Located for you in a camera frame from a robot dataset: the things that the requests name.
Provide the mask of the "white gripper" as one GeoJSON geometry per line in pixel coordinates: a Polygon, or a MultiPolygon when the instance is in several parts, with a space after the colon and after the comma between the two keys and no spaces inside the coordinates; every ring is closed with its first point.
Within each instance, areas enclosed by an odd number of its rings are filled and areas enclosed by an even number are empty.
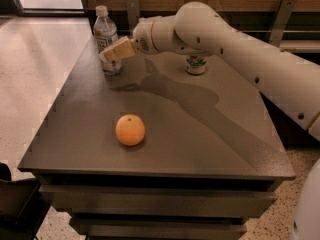
{"type": "Polygon", "coordinates": [[[152,40],[152,27],[154,22],[154,18],[140,18],[133,30],[134,40],[127,36],[121,37],[114,44],[100,52],[99,58],[103,62],[118,61],[119,59],[135,56],[137,50],[143,54],[156,54],[157,49],[152,40]]]}

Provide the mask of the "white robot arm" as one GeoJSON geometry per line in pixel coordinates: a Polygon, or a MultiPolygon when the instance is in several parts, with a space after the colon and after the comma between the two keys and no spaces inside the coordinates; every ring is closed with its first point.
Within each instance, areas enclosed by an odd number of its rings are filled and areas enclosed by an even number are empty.
{"type": "Polygon", "coordinates": [[[112,62],[139,52],[217,55],[320,140],[320,65],[234,29],[206,4],[189,2],[173,16],[141,18],[132,38],[120,38],[99,57],[112,62]]]}

